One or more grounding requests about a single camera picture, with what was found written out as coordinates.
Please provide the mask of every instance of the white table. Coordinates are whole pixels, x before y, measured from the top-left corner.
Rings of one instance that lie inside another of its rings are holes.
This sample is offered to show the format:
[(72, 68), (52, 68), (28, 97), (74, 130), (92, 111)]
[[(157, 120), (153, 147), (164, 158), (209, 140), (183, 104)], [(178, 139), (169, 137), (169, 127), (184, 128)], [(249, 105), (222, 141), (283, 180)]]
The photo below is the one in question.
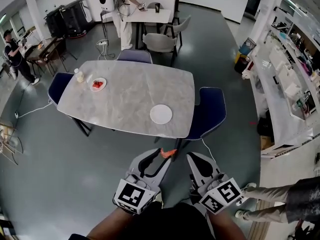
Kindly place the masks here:
[(140, 11), (136, 9), (130, 16), (123, 17), (126, 22), (136, 22), (136, 34), (135, 34), (135, 49), (139, 48), (139, 27), (141, 24), (141, 40), (144, 34), (144, 23), (156, 23), (157, 33), (160, 34), (160, 23), (167, 24), (169, 22), (171, 10), (160, 9), (159, 13), (156, 13), (156, 9), (147, 9), (147, 11)]
[[(87, 61), (79, 69), (85, 81), (74, 76), (57, 109), (73, 118), (114, 130), (167, 138), (186, 138), (191, 128), (195, 86), (192, 73), (162, 65), (132, 61)], [(92, 92), (96, 78), (106, 87)], [(172, 119), (154, 123), (150, 110), (159, 104), (172, 110)]]

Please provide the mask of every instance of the gray floor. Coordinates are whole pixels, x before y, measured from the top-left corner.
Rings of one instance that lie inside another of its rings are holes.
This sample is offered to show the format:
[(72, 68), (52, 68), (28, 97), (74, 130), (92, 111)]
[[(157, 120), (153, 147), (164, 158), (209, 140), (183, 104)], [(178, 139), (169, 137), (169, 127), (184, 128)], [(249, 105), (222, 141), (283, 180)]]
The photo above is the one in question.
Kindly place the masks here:
[[(256, 125), (251, 123), (257, 121), (257, 112), (250, 82), (233, 70), (235, 39), (220, 13), (184, 4), (180, 11), (182, 16), (191, 14), (192, 19), (183, 33), (183, 47), (174, 67), (193, 73), (196, 102), (204, 86), (222, 88), (226, 101), (226, 120), (205, 141), (220, 168), (240, 186), (258, 183), (260, 140)], [(112, 24), (108, 31), (110, 52), (118, 55), (120, 40)], [(95, 44), (100, 39), (102, 27), (97, 25), (87, 36), (70, 40), (68, 48), (79, 59), (68, 57), (67, 68), (73, 70), (87, 60), (96, 60), (99, 53)], [(153, 59), (155, 63), (170, 63), (170, 55), (156, 55)], [(21, 114), (48, 103), (51, 80), (47, 74), (38, 85), (26, 89)], [(2, 120), (16, 123), (14, 112), (25, 86), (25, 81), (17, 84)], [(153, 148), (171, 149), (175, 143), (173, 139), (161, 139), (154, 144), (151, 136), (98, 126), (87, 138), (54, 105), (20, 118), (16, 128), (24, 154), (16, 157), (19, 166), (0, 156), (0, 197), (22, 240), (68, 239), (72, 233), (87, 234), (115, 209), (113, 195), (132, 159)], [(201, 141), (193, 142), (180, 154), (161, 186), (167, 207), (188, 196), (190, 168), (184, 155), (188, 151), (210, 155)], [(249, 201), (244, 207), (252, 208), (254, 204), (254, 200)], [(236, 207), (229, 210), (234, 213)], [(249, 233), (250, 222), (237, 223)]]

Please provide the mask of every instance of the white plate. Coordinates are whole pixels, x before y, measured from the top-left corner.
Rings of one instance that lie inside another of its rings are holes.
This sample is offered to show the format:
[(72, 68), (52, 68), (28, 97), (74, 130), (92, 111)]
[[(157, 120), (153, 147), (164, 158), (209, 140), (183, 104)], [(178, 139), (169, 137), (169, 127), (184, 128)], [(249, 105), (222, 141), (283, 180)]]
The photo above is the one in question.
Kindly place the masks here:
[[(103, 85), (100, 86), (100, 88), (96, 88), (96, 87), (93, 87), (94, 85), (94, 82), (97, 81), (97, 82), (102, 82)], [(102, 77), (99, 77), (97, 79), (94, 79), (91, 84), (90, 84), (90, 90), (93, 91), (93, 92), (100, 92), (103, 88), (105, 88), (107, 85), (107, 80), (102, 78)]]
[(166, 105), (156, 105), (150, 110), (151, 120), (158, 125), (164, 125), (170, 122), (172, 118), (172, 111)]

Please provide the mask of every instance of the black equipment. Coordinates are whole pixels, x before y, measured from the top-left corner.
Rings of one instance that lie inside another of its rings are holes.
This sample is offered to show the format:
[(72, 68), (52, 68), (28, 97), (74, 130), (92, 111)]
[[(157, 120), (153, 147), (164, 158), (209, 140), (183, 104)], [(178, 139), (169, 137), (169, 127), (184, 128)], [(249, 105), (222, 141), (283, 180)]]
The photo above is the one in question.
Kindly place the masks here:
[(61, 5), (59, 8), (49, 12), (44, 18), (52, 37), (62, 38), (67, 34), (66, 24), (60, 13), (60, 9), (63, 7)]
[(60, 9), (69, 38), (82, 37), (93, 28), (94, 22), (86, 0), (76, 0)]

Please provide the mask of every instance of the trash bin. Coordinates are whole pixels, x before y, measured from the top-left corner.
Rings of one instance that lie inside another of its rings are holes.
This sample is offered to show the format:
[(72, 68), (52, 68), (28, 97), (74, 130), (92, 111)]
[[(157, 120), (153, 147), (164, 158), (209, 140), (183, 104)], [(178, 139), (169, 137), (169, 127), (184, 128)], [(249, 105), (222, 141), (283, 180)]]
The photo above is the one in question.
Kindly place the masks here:
[(256, 43), (252, 39), (248, 38), (240, 47), (239, 52), (244, 55), (248, 55), (255, 47)]
[(242, 74), (250, 62), (250, 58), (247, 55), (241, 54), (237, 63), (234, 66), (234, 70)]

